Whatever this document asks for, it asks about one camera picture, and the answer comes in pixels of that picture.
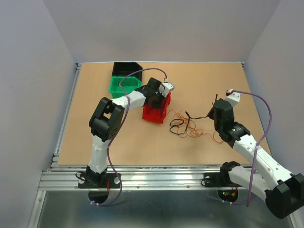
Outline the red bin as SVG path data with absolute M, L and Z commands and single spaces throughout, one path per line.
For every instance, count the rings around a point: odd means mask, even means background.
M 167 115 L 167 108 L 171 102 L 171 93 L 167 95 L 159 108 L 153 108 L 150 104 L 143 107 L 142 119 L 157 124 L 162 124 Z

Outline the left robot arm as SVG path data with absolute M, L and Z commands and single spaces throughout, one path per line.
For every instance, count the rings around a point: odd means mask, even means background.
M 146 105 L 159 108 L 174 88 L 175 86 L 168 82 L 168 79 L 161 82 L 152 77 L 148 84 L 127 95 L 114 99 L 104 97 L 100 100 L 89 121 L 93 138 L 92 154 L 81 177 L 86 188 L 100 188 L 105 184 L 107 151 L 121 129 L 124 115 Z

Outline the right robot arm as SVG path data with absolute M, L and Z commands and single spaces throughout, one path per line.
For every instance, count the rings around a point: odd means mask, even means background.
M 233 106 L 239 98 L 218 99 L 208 116 L 221 139 L 237 151 L 257 172 L 252 174 L 238 162 L 225 162 L 218 173 L 209 174 L 208 187 L 240 185 L 266 203 L 270 212 L 283 219 L 304 205 L 304 176 L 293 174 L 259 146 L 250 131 L 234 120 Z

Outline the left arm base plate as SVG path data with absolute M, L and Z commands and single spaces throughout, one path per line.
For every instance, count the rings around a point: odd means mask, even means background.
M 120 181 L 114 173 L 108 173 L 98 182 L 87 180 L 85 172 L 77 172 L 75 174 L 78 179 L 78 188 L 80 189 L 119 189 Z

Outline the green bin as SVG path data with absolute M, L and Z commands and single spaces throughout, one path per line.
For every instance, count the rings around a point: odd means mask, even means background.
M 119 98 L 127 94 L 131 93 L 133 90 L 142 86 L 141 80 L 137 79 L 134 76 L 127 77 L 122 83 L 121 86 L 124 90 L 119 86 L 119 83 L 123 79 L 123 76 L 113 76 L 110 82 L 109 92 L 112 95 L 112 98 Z

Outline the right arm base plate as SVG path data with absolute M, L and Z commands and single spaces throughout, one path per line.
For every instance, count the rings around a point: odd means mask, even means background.
M 200 181 L 201 185 L 207 188 L 233 187 L 233 183 L 227 174 L 220 172 L 206 172 L 203 179 Z

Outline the aluminium rail frame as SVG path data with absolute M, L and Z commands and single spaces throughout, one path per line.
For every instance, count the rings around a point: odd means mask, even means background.
M 298 211 L 276 219 L 257 198 L 247 208 L 239 189 L 236 205 L 222 202 L 216 188 L 201 180 L 218 165 L 117 166 L 111 174 L 122 175 L 122 189 L 112 189 L 115 204 L 96 207 L 88 190 L 78 188 L 76 173 L 83 165 L 58 164 L 57 147 L 51 166 L 41 174 L 30 217 L 31 228 L 301 228 Z

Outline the black bin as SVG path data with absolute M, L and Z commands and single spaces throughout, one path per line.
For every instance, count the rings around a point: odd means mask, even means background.
M 114 62 L 112 76 L 127 76 L 142 69 L 137 62 Z

